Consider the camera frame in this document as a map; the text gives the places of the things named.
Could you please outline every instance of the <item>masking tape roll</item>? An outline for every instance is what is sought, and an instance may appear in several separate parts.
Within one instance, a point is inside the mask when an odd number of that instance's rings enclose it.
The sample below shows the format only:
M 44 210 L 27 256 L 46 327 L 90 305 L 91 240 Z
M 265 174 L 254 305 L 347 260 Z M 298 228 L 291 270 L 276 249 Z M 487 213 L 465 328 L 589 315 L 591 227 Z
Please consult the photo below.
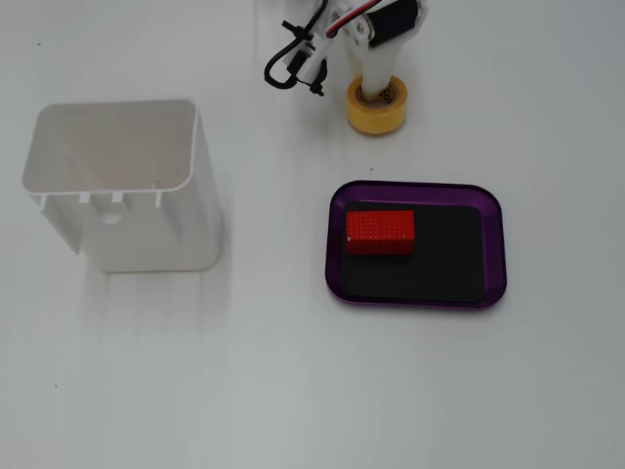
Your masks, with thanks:
M 393 132 L 406 120 L 408 89 L 396 76 L 374 100 L 366 102 L 361 96 L 362 77 L 348 89 L 348 118 L 355 130 L 369 135 Z

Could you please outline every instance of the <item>red block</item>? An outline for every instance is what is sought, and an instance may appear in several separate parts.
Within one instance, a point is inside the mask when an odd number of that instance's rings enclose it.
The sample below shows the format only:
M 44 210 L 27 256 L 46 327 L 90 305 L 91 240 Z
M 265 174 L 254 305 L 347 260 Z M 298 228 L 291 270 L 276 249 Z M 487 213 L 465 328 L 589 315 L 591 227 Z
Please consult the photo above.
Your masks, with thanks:
M 414 251 L 414 212 L 388 210 L 348 212 L 348 254 L 408 255 Z

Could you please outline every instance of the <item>white plastic container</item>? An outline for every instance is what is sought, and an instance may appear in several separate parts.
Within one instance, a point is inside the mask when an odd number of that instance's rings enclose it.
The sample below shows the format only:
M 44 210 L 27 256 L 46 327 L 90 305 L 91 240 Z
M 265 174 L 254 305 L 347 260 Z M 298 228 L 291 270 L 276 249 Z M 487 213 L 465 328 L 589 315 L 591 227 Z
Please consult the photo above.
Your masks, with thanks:
M 199 271 L 219 258 L 222 215 L 189 101 L 46 107 L 23 186 L 104 272 Z

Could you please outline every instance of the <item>robotic arm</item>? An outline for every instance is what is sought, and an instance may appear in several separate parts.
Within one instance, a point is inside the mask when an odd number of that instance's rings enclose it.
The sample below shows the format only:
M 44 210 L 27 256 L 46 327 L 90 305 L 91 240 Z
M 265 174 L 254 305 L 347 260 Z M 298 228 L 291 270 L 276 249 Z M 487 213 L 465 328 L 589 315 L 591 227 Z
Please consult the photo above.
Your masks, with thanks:
M 278 89 L 303 83 L 323 96 L 327 52 L 341 32 L 354 72 L 362 75 L 362 97 L 373 101 L 389 86 L 399 49 L 417 34 L 427 12 L 427 0 L 320 0 L 306 26 L 282 24 L 295 39 L 269 61 L 265 79 Z M 284 82 L 271 76 L 280 60 L 290 74 Z

